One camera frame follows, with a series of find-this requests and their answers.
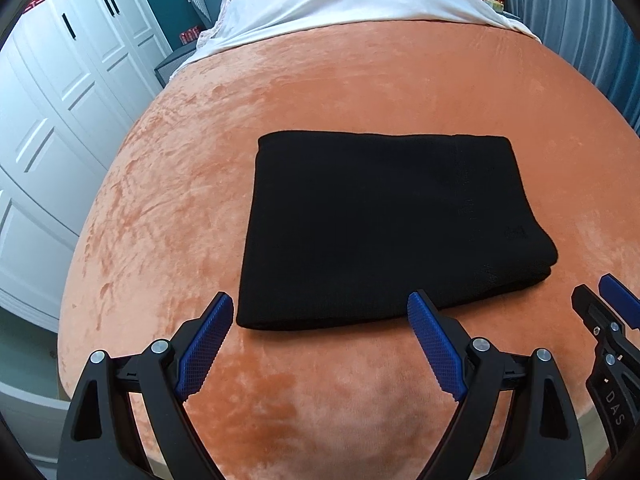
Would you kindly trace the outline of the grey bedside table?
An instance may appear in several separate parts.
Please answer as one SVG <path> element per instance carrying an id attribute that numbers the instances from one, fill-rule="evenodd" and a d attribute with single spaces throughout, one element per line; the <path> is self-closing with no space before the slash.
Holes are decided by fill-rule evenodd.
<path id="1" fill-rule="evenodd" d="M 175 70 L 190 56 L 196 51 L 196 42 L 192 41 L 190 44 L 185 44 L 184 46 L 176 49 L 174 52 L 171 52 L 167 58 L 164 58 L 160 64 L 155 66 L 154 74 L 162 87 L 165 87 L 166 84 L 170 81 L 170 77 Z"/>

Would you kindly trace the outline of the black pants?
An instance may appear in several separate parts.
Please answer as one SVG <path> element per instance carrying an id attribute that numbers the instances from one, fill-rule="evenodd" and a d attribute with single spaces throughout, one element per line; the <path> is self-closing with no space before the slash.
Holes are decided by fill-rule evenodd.
<path id="1" fill-rule="evenodd" d="M 321 330 L 537 285 L 558 261 L 503 136 L 280 131 L 255 159 L 236 320 Z"/>

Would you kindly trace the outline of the grey blue curtain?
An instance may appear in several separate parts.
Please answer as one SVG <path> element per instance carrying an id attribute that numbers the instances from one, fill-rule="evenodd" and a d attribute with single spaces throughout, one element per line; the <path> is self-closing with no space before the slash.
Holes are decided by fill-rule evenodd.
<path id="1" fill-rule="evenodd" d="M 612 0 L 508 0 L 508 6 L 639 129 L 639 40 Z"/>

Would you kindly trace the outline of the orange velvet bed cover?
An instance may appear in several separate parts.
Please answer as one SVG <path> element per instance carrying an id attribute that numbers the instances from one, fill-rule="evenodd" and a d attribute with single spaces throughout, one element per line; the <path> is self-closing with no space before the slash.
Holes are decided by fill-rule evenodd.
<path id="1" fill-rule="evenodd" d="M 532 38 L 365 22 L 247 44 L 186 66 L 134 124 L 73 255 L 58 329 L 72 392 L 91 352 L 144 350 L 238 291 L 260 136 L 279 130 L 506 136 L 559 251 L 540 285 L 460 308 L 474 336 L 547 348 L 587 460 L 605 437 L 585 382 L 594 341 L 570 305 L 611 273 L 639 286 L 639 140 Z M 186 410 L 230 479 L 413 479 L 454 412 L 403 320 L 310 333 L 233 327 Z"/>

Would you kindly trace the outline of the red box on nightstand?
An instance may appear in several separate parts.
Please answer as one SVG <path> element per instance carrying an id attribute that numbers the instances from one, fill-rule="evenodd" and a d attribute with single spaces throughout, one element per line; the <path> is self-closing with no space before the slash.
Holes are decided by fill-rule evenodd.
<path id="1" fill-rule="evenodd" d="M 193 41 L 198 40 L 198 36 L 200 36 L 201 29 L 198 26 L 193 26 L 183 32 L 180 32 L 179 39 L 181 43 L 185 46 L 186 44 L 190 44 Z"/>

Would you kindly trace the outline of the white panelled wardrobe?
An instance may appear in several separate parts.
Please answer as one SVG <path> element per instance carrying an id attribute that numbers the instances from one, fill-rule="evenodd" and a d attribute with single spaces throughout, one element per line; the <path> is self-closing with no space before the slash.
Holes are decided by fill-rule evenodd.
<path id="1" fill-rule="evenodd" d="M 1 47 L 1 304 L 56 332 L 70 260 L 168 41 L 148 0 L 29 0 Z"/>

